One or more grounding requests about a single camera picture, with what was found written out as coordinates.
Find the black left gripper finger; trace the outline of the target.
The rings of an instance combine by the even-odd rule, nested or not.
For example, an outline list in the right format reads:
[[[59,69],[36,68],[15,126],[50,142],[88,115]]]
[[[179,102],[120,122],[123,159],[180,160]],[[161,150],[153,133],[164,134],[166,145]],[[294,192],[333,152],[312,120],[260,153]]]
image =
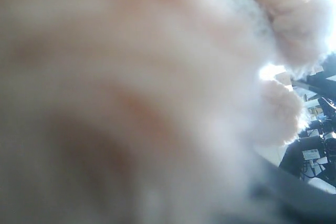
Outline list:
[[[224,184],[216,223],[335,223],[335,196],[310,186],[257,153],[230,162],[209,156]]]

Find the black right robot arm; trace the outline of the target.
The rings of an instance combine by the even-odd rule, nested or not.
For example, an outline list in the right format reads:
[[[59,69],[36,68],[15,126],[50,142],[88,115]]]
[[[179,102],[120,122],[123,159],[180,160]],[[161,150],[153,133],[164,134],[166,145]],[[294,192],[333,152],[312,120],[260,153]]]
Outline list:
[[[318,178],[335,186],[335,55],[322,69],[292,81],[296,89],[314,94],[308,107],[318,107],[322,113],[288,145],[279,167],[303,181]]]

